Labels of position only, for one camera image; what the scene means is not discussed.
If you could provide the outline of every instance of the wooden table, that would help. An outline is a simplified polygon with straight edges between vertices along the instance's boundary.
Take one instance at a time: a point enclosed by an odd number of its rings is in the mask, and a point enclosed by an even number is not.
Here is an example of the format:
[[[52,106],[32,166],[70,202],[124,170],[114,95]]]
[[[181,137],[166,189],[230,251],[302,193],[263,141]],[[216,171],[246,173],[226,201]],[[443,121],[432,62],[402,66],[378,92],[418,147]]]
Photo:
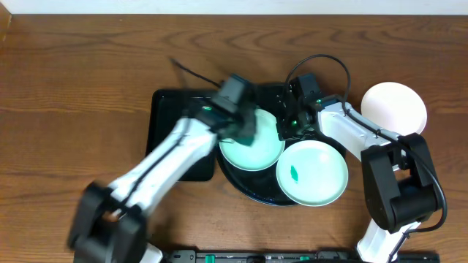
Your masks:
[[[65,239],[81,191],[140,162],[151,95],[178,85],[168,56],[215,80],[234,72],[260,83],[283,81],[314,53],[348,65],[356,107],[383,81],[421,95],[449,216],[404,250],[468,261],[467,17],[16,15],[0,52],[0,262],[71,262]],[[316,60],[299,73],[310,71],[328,92],[344,91],[334,62]],[[204,250],[351,248],[370,218],[360,164],[347,162],[346,192],[318,208],[261,205],[217,167],[208,183],[170,191],[151,223],[153,241]]]

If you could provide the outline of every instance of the round black tray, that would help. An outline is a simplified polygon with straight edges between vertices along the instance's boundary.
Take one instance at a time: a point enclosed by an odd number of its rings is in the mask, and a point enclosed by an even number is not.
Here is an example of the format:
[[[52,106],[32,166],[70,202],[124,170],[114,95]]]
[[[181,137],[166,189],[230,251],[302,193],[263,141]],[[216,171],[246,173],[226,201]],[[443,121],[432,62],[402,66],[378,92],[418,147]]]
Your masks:
[[[284,111],[284,109],[282,109],[284,106],[279,99],[282,87],[283,85],[281,83],[273,83],[261,85],[257,90],[257,103],[259,107],[270,112],[276,117]],[[325,142],[337,149],[343,157],[345,156],[346,149],[342,145],[329,137],[324,137],[318,134],[315,131],[308,132],[303,140],[319,140]],[[301,140],[286,141],[285,149],[299,141]],[[276,163],[261,171],[247,172],[230,164],[222,155],[219,147],[217,148],[216,158],[219,166],[221,167],[221,171],[232,185],[253,200],[267,205],[288,206],[297,204],[287,197],[279,187],[276,179]]]

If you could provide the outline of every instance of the white background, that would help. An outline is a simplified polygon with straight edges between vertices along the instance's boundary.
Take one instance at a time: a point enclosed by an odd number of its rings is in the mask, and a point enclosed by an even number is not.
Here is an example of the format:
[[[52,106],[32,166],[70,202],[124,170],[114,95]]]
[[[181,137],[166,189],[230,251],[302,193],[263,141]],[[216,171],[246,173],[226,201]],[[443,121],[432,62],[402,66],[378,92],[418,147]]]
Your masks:
[[[0,0],[12,14],[468,15],[468,0]]]

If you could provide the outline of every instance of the wire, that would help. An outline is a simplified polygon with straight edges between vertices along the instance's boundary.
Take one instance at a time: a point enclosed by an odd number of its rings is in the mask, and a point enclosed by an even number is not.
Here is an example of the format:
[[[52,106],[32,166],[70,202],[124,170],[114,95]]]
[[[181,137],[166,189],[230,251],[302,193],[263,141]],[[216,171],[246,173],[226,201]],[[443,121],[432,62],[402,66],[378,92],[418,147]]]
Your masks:
[[[185,92],[185,102],[186,102],[185,105],[187,105],[188,102],[189,102],[189,93],[187,92],[188,91],[188,85],[187,85],[186,80],[185,80],[185,78],[184,78],[184,76],[182,74],[182,71],[178,70],[178,69],[183,69],[185,71],[187,71],[188,69],[186,67],[182,66],[180,63],[178,63],[174,58],[170,58],[170,62],[174,66],[174,70],[175,70],[175,72],[177,74],[179,83],[181,84],[182,88],[186,91]],[[153,168],[155,168],[155,166],[158,165],[164,158],[166,158],[177,146],[179,146],[181,144],[182,139],[186,136],[186,133],[189,131],[189,127],[190,127],[190,118],[189,118],[188,114],[189,114],[188,109],[185,108],[184,111],[182,112],[182,116],[184,116],[184,115],[186,116],[186,121],[185,121],[185,125],[184,125],[184,127],[182,129],[181,135],[175,141],[174,145],[172,145],[169,149],[167,149],[145,172],[143,172],[140,175],[140,177],[138,177],[138,179],[134,182],[133,187],[130,190],[129,194],[127,194],[127,197],[125,197],[125,199],[122,200],[121,204],[122,204],[123,207],[128,203],[128,201],[130,200],[130,197],[132,197],[132,195],[137,191],[138,187],[143,182],[143,180],[145,180],[145,178],[149,174],[149,172]]]
[[[180,69],[184,70],[185,72],[188,72],[188,73],[194,75],[195,77],[198,77],[198,78],[200,78],[200,79],[202,79],[202,80],[204,80],[204,81],[206,81],[206,82],[209,82],[209,83],[215,85],[217,88],[221,88],[221,85],[218,84],[217,82],[215,82],[215,81],[213,81],[213,80],[210,80],[210,79],[207,78],[207,77],[203,77],[202,75],[197,74],[197,73],[193,72],[193,71],[190,70],[190,69],[187,69],[185,66],[182,66],[180,63],[178,63],[175,59],[171,59],[171,61],[172,61],[176,66],[178,66]]]
[[[340,61],[338,58],[334,57],[334,56],[330,56],[330,55],[327,55],[327,54],[317,54],[317,55],[313,55],[313,56],[309,56],[305,59],[303,59],[301,62],[299,62],[297,65],[295,65],[294,68],[292,68],[292,70],[290,71],[290,73],[288,74],[287,78],[286,78],[286,81],[284,82],[284,89],[285,91],[287,90],[287,85],[290,81],[290,78],[291,76],[294,74],[294,71],[303,63],[305,63],[306,61],[308,60],[311,60],[313,58],[330,58],[336,62],[338,62],[341,67],[344,69],[344,71],[346,72],[346,77],[347,77],[347,85],[346,85],[346,90],[344,92],[344,98],[343,98],[343,101],[341,103],[341,106],[343,108],[343,111],[345,112],[346,115],[348,115],[354,122],[356,122],[357,124],[361,125],[362,127],[368,129],[369,131],[371,132],[374,132],[377,136],[381,136],[382,138],[392,142],[394,145],[396,145],[398,148],[400,148],[401,150],[403,150],[407,156],[413,158],[417,163],[419,163],[425,171],[427,171],[427,173],[429,174],[429,177],[431,178],[432,180],[432,183],[434,184],[436,190],[440,193],[440,196],[441,196],[441,206],[442,206],[442,215],[440,217],[440,220],[433,226],[430,226],[430,227],[426,227],[426,228],[422,228],[422,229],[408,229],[407,231],[405,231],[403,233],[403,235],[401,236],[401,239],[400,241],[397,243],[397,246],[392,250],[392,252],[390,253],[389,257],[388,257],[388,262],[390,263],[392,258],[393,258],[393,255],[395,255],[396,252],[398,252],[398,250],[400,249],[400,247],[403,246],[403,243],[404,241],[409,238],[410,234],[411,233],[422,233],[422,232],[430,232],[430,231],[434,231],[434,230],[437,230],[439,229],[444,223],[445,223],[445,220],[447,219],[447,212],[448,212],[448,209],[447,209],[447,200],[445,198],[445,194],[444,194],[444,191],[442,190],[442,187],[440,186],[440,183],[439,181],[436,179],[435,175],[434,175],[434,172],[432,172],[432,170],[429,168],[429,166],[425,163],[424,160],[422,160],[421,157],[419,157],[418,154],[416,154],[415,152],[413,152],[412,150],[410,150],[409,148],[407,148],[406,146],[404,146],[403,144],[401,144],[399,141],[385,135],[382,133],[382,131],[380,129],[376,130],[376,129],[373,129],[371,128],[370,126],[368,126],[367,124],[363,123],[362,121],[360,121],[359,119],[357,119],[355,116],[353,116],[351,114],[351,109],[347,109],[346,108],[346,101],[348,99],[348,96],[350,94],[350,89],[351,89],[351,76],[350,76],[350,71],[348,70],[348,68],[346,67],[346,65],[344,65],[344,63],[342,61]]]

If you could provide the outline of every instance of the light green plate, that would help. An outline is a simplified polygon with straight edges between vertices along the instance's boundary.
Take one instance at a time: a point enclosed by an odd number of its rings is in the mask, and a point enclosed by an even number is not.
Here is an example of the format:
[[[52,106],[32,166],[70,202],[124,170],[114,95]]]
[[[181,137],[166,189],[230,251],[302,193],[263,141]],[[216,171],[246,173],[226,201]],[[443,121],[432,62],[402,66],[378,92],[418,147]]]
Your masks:
[[[338,199],[346,189],[348,168],[330,145],[306,140],[286,149],[276,165],[279,187],[301,205],[322,206]]]
[[[234,140],[220,142],[223,156],[233,166],[246,171],[260,171],[278,161],[284,150],[284,141],[278,139],[276,118],[266,110],[256,109],[257,133],[250,146],[241,145]]]

